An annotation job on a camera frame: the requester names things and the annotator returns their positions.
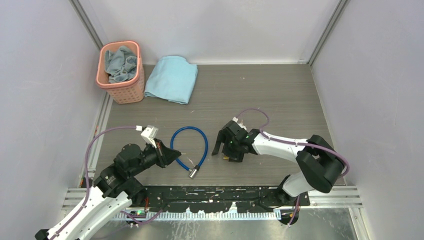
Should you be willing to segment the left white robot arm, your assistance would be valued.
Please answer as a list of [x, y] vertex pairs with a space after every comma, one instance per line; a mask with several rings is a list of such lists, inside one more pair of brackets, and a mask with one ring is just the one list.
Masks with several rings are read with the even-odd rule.
[[113, 216], [146, 200], [146, 188], [135, 178], [152, 166], [165, 168], [181, 156], [159, 139], [144, 149], [134, 143], [122, 147], [113, 163], [103, 169], [85, 197], [57, 225], [41, 229], [37, 240], [89, 240]]

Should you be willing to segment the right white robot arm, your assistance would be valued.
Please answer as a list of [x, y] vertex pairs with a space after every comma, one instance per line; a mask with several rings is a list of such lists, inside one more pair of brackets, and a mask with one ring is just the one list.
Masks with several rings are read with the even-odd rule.
[[317, 190], [329, 193], [336, 180], [348, 169], [348, 164], [319, 135], [308, 139], [293, 139], [251, 129], [229, 121], [217, 134], [212, 155], [222, 152], [229, 161], [241, 163], [246, 154], [274, 156], [296, 163], [300, 171], [286, 176], [278, 186], [277, 198], [291, 205], [299, 195]]

